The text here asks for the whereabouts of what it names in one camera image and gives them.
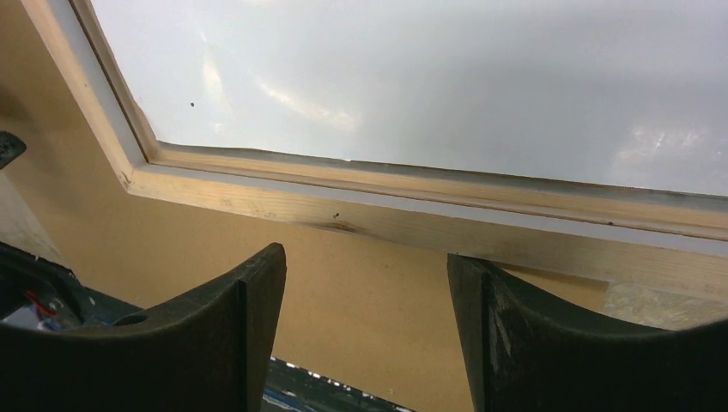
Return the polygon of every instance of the black object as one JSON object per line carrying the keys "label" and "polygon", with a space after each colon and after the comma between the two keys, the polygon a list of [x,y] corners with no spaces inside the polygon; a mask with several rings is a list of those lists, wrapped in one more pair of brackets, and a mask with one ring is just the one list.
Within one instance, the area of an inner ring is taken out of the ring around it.
{"label": "black object", "polygon": [[26,148],[27,146],[18,136],[7,131],[0,131],[0,170],[22,155]]}
{"label": "black object", "polygon": [[0,410],[260,410],[283,247],[113,327],[0,324]]}
{"label": "black object", "polygon": [[450,255],[475,411],[728,408],[728,321],[667,331],[588,311],[493,264]]}

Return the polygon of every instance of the white board surface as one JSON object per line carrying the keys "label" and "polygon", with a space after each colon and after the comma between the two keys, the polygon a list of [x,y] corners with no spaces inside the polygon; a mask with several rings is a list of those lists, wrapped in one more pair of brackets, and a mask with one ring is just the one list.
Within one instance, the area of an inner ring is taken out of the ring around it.
{"label": "white board surface", "polygon": [[728,2],[92,4],[163,142],[728,196]]}

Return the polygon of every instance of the whiteboard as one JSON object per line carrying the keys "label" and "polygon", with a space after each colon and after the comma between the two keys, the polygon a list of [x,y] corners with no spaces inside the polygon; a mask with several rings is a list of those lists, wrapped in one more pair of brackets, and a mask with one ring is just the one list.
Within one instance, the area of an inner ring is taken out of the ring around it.
{"label": "whiteboard", "polygon": [[728,196],[728,2],[92,4],[163,142]]}

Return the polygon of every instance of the white object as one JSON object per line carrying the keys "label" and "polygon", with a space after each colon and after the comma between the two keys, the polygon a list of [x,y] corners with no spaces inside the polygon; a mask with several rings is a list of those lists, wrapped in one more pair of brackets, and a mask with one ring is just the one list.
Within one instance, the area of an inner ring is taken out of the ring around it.
{"label": "white object", "polygon": [[92,0],[163,142],[728,196],[728,3]]}

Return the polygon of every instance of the wooden frame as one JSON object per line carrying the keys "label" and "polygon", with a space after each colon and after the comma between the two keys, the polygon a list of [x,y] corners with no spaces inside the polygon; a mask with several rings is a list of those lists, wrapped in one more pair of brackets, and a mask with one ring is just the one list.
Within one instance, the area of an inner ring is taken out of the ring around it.
{"label": "wooden frame", "polygon": [[728,300],[723,199],[160,144],[88,1],[21,1],[131,194]]}

